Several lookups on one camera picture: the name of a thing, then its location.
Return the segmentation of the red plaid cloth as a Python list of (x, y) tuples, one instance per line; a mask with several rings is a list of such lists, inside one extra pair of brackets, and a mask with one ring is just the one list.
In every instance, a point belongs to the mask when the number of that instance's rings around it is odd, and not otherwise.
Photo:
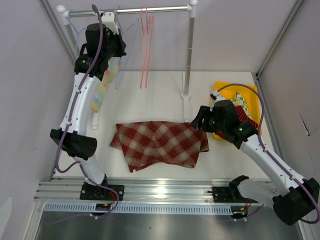
[(210, 150), (205, 132), (171, 121), (117, 123), (110, 146), (122, 151), (131, 173), (157, 163), (192, 169)]

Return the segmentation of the blue wire hanger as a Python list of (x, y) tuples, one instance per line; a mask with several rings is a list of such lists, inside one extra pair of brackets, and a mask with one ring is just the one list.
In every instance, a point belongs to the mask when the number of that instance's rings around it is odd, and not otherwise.
[(140, 20), (136, 18), (125, 30), (123, 30), (118, 17), (116, 17), (116, 20), (122, 33), (122, 39), (126, 43), (126, 55), (120, 57), (118, 60), (118, 72), (115, 78), (115, 89), (118, 89), (121, 86), (125, 70), (132, 55), (133, 47), (135, 45), (136, 37), (138, 34), (138, 25), (140, 23)]
[(71, 20), (71, 13), (72, 12), (73, 12), (72, 9), (68, 11), (67, 20), (68, 20), (69, 25), (71, 26), (71, 29), (75, 33), (74, 55), (75, 55), (75, 58), (77, 59), (79, 56), (79, 53), (80, 53), (80, 48), (79, 48), (80, 37), (81, 37), (82, 32), (84, 30), (86, 30), (86, 28), (82, 28), (80, 31), (77, 30), (76, 26), (72, 23), (72, 20)]

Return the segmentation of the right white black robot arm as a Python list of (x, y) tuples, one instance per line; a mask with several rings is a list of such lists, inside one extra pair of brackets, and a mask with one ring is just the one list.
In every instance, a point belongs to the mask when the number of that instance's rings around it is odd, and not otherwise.
[(289, 226), (320, 210), (319, 183), (314, 178), (304, 178), (270, 150), (257, 128), (239, 119), (230, 100), (218, 100), (212, 107), (202, 105), (191, 125), (206, 133), (222, 133), (225, 140), (250, 157), (274, 185), (268, 188), (246, 178), (228, 189), (232, 201), (249, 198), (260, 202), (272, 208)]

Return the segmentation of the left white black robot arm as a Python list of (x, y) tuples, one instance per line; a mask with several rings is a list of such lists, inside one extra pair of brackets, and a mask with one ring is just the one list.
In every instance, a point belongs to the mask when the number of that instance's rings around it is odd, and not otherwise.
[(109, 61), (126, 55), (121, 30), (116, 24), (93, 23), (85, 30), (86, 42), (81, 46), (75, 61), (74, 83), (64, 119), (58, 129), (52, 129), (51, 139), (57, 144), (55, 167), (59, 173), (61, 152), (66, 152), (79, 164), (91, 194), (97, 200), (108, 196), (107, 181), (95, 156), (98, 142), (87, 136), (87, 123), (95, 93), (103, 80)]

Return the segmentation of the floral pastel skirt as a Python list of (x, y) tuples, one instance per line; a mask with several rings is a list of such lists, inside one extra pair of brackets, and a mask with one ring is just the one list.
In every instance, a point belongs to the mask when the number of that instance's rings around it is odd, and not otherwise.
[(93, 95), (91, 104), (91, 109), (93, 112), (98, 113), (100, 111), (106, 92), (113, 80), (115, 80), (116, 76), (118, 75), (120, 65), (120, 57), (113, 57), (108, 61), (108, 69), (104, 72), (102, 81)]

